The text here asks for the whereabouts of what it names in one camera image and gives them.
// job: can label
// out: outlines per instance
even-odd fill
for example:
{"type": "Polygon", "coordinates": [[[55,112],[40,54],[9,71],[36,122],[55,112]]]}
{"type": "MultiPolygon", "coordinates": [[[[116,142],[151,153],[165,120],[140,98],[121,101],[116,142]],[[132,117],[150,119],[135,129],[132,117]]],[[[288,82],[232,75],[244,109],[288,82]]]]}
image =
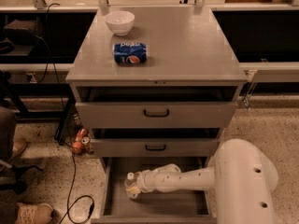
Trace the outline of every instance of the can label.
{"type": "Polygon", "coordinates": [[[113,45],[114,61],[117,63],[143,63],[148,58],[144,43],[123,42],[113,45]]]}

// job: cabinet top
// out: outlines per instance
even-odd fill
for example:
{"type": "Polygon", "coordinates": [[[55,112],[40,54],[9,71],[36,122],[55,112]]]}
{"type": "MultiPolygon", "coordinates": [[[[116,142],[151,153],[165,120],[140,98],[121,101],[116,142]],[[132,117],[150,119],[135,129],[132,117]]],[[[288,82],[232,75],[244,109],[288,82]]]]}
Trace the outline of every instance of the cabinet top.
{"type": "Polygon", "coordinates": [[[246,76],[209,7],[107,7],[97,11],[66,80],[245,82],[246,76]],[[128,35],[107,28],[104,17],[113,10],[135,14],[128,35]],[[148,59],[115,63],[112,46],[121,42],[147,44],[148,59]]]}

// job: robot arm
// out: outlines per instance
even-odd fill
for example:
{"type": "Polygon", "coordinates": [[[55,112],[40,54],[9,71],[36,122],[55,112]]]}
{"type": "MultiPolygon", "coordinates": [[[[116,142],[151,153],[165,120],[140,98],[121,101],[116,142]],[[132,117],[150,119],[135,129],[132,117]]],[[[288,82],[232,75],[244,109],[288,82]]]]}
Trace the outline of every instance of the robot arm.
{"type": "Polygon", "coordinates": [[[218,148],[214,167],[182,173],[175,164],[169,164],[129,173],[125,180],[130,198],[154,190],[215,189],[219,224],[275,223],[270,191],[277,184],[274,164],[253,144],[240,139],[218,148]]]}

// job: shoe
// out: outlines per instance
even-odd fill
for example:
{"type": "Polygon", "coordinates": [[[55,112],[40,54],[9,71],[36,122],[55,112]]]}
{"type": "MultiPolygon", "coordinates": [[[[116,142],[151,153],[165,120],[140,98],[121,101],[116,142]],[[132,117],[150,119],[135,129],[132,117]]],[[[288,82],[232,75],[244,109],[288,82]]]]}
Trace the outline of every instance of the shoe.
{"type": "Polygon", "coordinates": [[[15,224],[47,224],[52,220],[53,208],[46,203],[30,205],[17,203],[18,219],[15,224]]]}
{"type": "MultiPolygon", "coordinates": [[[[26,140],[24,138],[19,138],[14,140],[13,142],[13,148],[12,148],[12,155],[10,159],[6,162],[11,162],[14,158],[18,157],[23,153],[23,151],[26,149],[27,144],[26,140]]],[[[0,172],[4,169],[3,165],[0,165],[0,172]]]]}

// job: gray drawer cabinet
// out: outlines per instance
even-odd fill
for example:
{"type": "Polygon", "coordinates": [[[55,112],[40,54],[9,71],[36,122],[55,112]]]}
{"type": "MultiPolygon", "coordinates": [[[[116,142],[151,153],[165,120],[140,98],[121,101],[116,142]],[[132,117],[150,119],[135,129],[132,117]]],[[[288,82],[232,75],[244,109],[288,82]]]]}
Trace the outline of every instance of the gray drawer cabinet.
{"type": "Polygon", "coordinates": [[[106,171],[100,217],[92,223],[211,224],[203,191],[127,197],[129,172],[174,163],[198,169],[215,154],[247,78],[208,7],[107,7],[95,16],[66,78],[106,171]],[[129,35],[113,35],[104,16],[135,14],[129,35]],[[111,47],[144,42],[149,58],[118,65],[111,47]]]}
{"type": "Polygon", "coordinates": [[[72,86],[76,109],[107,173],[101,216],[92,223],[216,223],[203,191],[126,196],[127,173],[175,163],[198,169],[214,155],[236,109],[242,83],[230,86],[72,86]]]}

